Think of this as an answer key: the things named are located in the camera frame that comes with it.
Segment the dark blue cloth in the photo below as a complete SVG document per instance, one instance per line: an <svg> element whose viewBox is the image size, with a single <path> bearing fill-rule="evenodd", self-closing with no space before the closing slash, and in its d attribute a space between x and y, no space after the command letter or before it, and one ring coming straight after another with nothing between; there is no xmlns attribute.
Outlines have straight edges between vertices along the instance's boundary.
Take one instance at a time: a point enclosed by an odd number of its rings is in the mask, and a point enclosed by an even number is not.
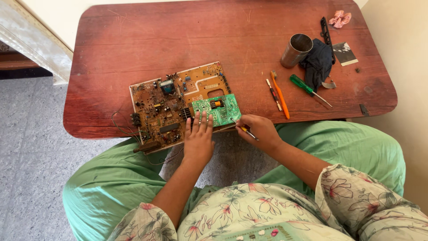
<svg viewBox="0 0 428 241"><path fill-rule="evenodd" d="M319 39L313 40L311 51L300 60L299 65L305 68L305 83L316 93L321 83L331 71L331 48Z"/></svg>

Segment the marble surface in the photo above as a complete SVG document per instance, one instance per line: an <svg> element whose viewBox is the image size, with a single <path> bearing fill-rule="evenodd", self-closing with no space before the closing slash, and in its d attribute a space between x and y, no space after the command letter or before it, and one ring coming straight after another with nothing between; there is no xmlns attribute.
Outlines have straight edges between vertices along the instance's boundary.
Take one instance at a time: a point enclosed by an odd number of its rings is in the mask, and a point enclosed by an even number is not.
<svg viewBox="0 0 428 241"><path fill-rule="evenodd" d="M0 240L76 240L62 206L66 181L85 162L126 139L82 140L62 125L66 85L52 77L0 81ZM246 183L277 163L236 132L215 133L215 151L196 185ZM160 173L183 158L175 147Z"/></svg>

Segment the wooden table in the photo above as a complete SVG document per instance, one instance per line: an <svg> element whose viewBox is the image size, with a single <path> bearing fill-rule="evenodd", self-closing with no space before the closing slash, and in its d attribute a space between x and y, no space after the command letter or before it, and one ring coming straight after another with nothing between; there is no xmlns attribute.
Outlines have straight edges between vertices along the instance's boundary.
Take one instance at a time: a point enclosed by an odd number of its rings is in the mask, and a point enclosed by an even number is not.
<svg viewBox="0 0 428 241"><path fill-rule="evenodd" d="M347 42L359 60L333 65L336 89L318 93L334 108L294 85L299 66L285 69L279 59L290 37L320 37L320 20L336 10L352 13L349 24L333 29L333 43ZM165 74L220 61L243 114L274 123L362 117L392 111L397 95L360 9L352 0L205 0L93 6L80 18L64 127L74 137L124 136L113 125L131 127L128 86ZM265 79L274 69L291 118L285 119Z"/></svg>

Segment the floral shirt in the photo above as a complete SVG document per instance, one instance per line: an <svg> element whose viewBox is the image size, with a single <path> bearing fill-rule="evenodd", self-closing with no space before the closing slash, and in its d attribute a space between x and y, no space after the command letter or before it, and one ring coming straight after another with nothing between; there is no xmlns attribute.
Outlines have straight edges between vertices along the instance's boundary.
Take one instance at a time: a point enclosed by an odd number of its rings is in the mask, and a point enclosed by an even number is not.
<svg viewBox="0 0 428 241"><path fill-rule="evenodd" d="M178 230L160 208L141 203L109 240L224 240L272 225L294 240L428 240L428 217L417 205L342 164L323 170L315 200L280 184L238 184L205 194Z"/></svg>

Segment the green wire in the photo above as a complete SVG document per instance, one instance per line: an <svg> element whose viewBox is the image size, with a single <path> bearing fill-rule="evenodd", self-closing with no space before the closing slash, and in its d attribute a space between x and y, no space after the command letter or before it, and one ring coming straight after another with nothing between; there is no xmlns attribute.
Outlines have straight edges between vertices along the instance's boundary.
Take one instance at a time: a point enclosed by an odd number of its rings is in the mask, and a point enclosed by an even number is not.
<svg viewBox="0 0 428 241"><path fill-rule="evenodd" d="M116 112L114 112L113 113L113 115L111 115L111 120L113 121L113 124L121 131L121 132L123 132L123 133L125 133L125 134L129 134L129 135L131 135L131 134L135 134L135 133L141 133L141 132L144 132L144 133L146 133L148 136L150 135L147 131L143 131L143 130L139 130L139 131L136 131L136 132L131 132L131 133L128 133L128 132L126 132L126 131L124 131L124 130L122 130L121 128L119 128L119 126L116 124L116 122L114 122L114 119L113 119L113 116L114 116L114 114L116 114L116 113L118 113L119 111L116 111Z"/></svg>

